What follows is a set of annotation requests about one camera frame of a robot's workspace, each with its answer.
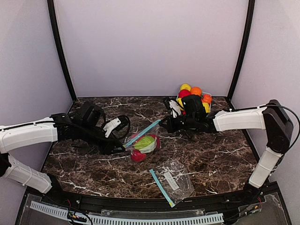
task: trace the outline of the marble countertop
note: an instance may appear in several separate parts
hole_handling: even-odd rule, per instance
[[[130,134],[169,114],[162,97],[80,98],[71,112],[85,101],[102,107],[107,119],[125,114],[131,120]],[[215,97],[212,111],[228,108]],[[141,163],[129,152],[104,156],[85,142],[62,141],[53,145],[43,172],[55,175],[65,191],[118,198],[163,198],[149,169],[177,159],[185,165],[195,191],[191,196],[241,190],[256,166],[255,157],[239,130],[217,134],[199,133],[193,142],[184,133],[168,134],[160,128],[161,149]]]

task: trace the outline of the bag label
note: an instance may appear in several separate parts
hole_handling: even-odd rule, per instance
[[[174,191],[179,188],[179,186],[177,185],[176,181],[174,180],[170,172],[166,172],[164,174],[164,177]]]

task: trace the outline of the blue zipper strip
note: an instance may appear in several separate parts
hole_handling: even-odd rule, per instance
[[[129,142],[127,142],[124,146],[125,148],[129,147],[132,145],[137,139],[139,139],[141,136],[143,136],[145,133],[147,133],[149,130],[154,128],[157,124],[159,124],[161,120],[157,120],[153,122],[150,126],[146,127],[143,131],[141,131],[137,136],[135,136],[133,139],[131,139]]]
[[[158,180],[158,177],[155,175],[154,170],[151,169],[149,170],[149,172],[151,173],[152,177],[154,178],[155,182],[157,183],[157,186],[159,187],[161,193],[163,193],[164,197],[166,198],[166,200],[169,202],[171,208],[173,208],[175,206],[175,204],[173,203],[173,201],[170,199],[170,197],[168,196],[168,194],[166,193],[166,191],[164,190],[163,186],[161,185],[161,183]]]

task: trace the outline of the plastic bag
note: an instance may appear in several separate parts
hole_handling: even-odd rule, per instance
[[[155,149],[160,149],[159,122],[160,120],[157,120],[140,133],[131,135],[124,144],[126,150],[130,151],[132,161],[142,162],[152,155]]]
[[[178,160],[165,162],[150,173],[171,207],[190,197],[194,191],[187,169]]]

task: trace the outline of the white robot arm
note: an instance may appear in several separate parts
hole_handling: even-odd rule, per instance
[[[102,154],[124,151],[112,131],[126,125],[129,130],[128,117],[119,116],[105,121],[102,127],[96,127],[100,116],[105,120],[99,106],[86,102],[72,116],[60,113],[30,123],[0,126],[0,177],[13,179],[41,193],[48,193],[52,188],[60,189],[54,176],[31,169],[9,154],[11,150],[36,143],[81,139],[98,146]]]
[[[164,103],[171,102],[167,97]],[[165,117],[160,126],[169,133],[192,129],[198,132],[216,133],[235,129],[262,129],[267,131],[268,143],[258,165],[244,186],[243,201],[252,202],[261,192],[267,178],[275,171],[284,154],[290,149],[293,123],[276,100],[267,105],[242,110],[222,110],[207,114],[201,97],[191,95],[182,98],[186,115]]]

